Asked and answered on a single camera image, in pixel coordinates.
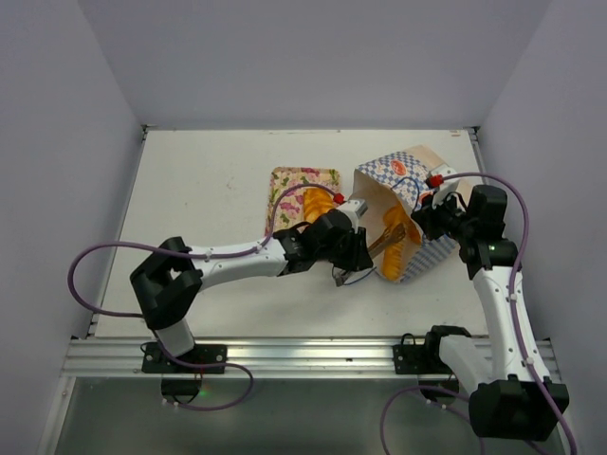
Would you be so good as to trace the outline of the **metal serving tongs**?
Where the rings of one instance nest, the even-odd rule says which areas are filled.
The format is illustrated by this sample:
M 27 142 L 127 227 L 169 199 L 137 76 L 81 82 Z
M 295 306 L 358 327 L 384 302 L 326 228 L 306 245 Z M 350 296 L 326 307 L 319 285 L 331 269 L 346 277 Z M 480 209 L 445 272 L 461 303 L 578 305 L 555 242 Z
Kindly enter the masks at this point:
M 406 236 L 406 228 L 403 224 L 397 224 L 395 227 L 387 227 L 383 233 L 372 242 L 368 247 L 370 257 L 374 259 L 380 253 L 384 252 L 388 246 L 402 241 Z M 359 276 L 354 277 L 354 272 L 341 269 L 332 269 L 332 277 L 337 287 L 353 285 L 369 277 L 376 267 L 373 265 L 368 271 L 363 271 Z

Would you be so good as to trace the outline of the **long fake baguette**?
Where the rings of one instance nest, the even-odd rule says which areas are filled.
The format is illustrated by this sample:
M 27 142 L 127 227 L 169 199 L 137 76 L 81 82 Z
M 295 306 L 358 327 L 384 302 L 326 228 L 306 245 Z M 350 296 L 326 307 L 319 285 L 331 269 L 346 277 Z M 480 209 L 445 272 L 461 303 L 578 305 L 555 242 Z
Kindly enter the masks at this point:
M 402 251 L 406 238 L 407 216 L 404 208 L 395 205 L 383 215 L 383 223 L 395 240 L 391 240 L 383 253 L 382 273 L 384 277 L 396 282 L 402 275 Z

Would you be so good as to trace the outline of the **twisted fake bread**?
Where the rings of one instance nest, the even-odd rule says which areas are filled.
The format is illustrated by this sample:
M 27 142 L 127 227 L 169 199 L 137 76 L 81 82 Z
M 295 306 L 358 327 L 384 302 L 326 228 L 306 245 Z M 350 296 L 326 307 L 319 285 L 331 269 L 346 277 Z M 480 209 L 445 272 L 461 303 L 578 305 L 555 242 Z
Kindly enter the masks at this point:
M 314 223 L 334 208 L 333 195 L 321 188 L 310 188 L 303 194 L 303 219 Z

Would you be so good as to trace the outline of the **blue checkered paper bag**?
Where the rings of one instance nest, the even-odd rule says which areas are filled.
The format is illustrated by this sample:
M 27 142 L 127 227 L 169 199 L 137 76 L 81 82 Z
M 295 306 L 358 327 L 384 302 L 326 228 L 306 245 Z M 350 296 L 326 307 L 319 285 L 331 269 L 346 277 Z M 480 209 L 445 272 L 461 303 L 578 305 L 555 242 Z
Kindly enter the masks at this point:
M 351 196 L 366 202 L 360 224 L 366 229 L 370 246 L 395 228 L 404 237 L 392 243 L 374 259 L 378 275 L 389 282 L 408 282 L 431 270 L 458 249 L 444 235 L 430 241 L 411 218 L 421 208 L 422 199 L 432 194 L 425 180 L 430 171 L 445 161 L 431 148 L 417 145 L 358 165 L 354 170 Z

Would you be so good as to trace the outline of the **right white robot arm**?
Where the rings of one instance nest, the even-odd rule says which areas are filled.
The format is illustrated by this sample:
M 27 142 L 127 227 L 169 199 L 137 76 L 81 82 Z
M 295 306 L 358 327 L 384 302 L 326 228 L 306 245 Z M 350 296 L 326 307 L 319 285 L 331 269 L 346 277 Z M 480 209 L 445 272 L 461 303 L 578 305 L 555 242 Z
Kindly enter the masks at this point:
M 518 247 L 504 235 L 506 192 L 476 185 L 469 199 L 443 184 L 423 197 L 413 220 L 430 240 L 447 236 L 460 247 L 482 303 L 491 358 L 461 327 L 434 326 L 422 359 L 428 369 L 455 374 L 469 396 L 469 420 L 483 438 L 541 442 L 569 404 L 565 385 L 552 381 L 526 314 Z

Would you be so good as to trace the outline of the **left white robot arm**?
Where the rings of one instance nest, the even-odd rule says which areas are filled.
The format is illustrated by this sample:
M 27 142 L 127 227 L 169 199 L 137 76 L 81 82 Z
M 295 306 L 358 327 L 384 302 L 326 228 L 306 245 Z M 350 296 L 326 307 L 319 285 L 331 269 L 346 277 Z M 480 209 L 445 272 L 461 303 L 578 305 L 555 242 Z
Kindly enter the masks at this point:
M 131 273 L 130 283 L 148 329 L 164 349 L 164 361 L 183 373 L 197 360 L 186 316 L 199 292 L 227 282 L 303 273 L 317 262 L 347 274 L 371 268 L 366 229 L 331 209 L 312 224 L 240 246 L 195 249 L 174 237 L 153 249 Z

